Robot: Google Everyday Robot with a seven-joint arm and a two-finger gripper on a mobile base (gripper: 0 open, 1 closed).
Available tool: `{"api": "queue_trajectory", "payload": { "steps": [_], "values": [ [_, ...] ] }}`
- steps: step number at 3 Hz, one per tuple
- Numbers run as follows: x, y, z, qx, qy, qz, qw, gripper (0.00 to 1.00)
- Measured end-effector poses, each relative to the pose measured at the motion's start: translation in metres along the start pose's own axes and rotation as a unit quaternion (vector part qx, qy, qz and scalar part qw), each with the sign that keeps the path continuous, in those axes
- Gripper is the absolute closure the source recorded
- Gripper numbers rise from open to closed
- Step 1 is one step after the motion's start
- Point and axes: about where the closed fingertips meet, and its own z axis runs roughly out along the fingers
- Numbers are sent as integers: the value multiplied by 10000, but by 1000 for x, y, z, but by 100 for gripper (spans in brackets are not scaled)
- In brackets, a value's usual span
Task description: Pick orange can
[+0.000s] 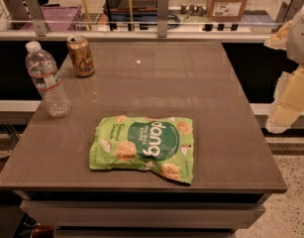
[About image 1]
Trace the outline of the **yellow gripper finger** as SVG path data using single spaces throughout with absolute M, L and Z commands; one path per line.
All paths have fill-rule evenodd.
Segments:
M 280 27 L 275 34 L 267 38 L 264 41 L 263 45 L 274 50 L 285 50 L 290 26 L 291 21 L 288 21 L 282 27 Z
M 279 77 L 270 104 L 265 128 L 273 134 L 289 129 L 304 111 L 304 64 Z

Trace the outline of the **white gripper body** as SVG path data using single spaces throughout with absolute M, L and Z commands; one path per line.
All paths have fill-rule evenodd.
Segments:
M 291 21 L 286 40 L 287 57 L 304 64 L 304 5 Z

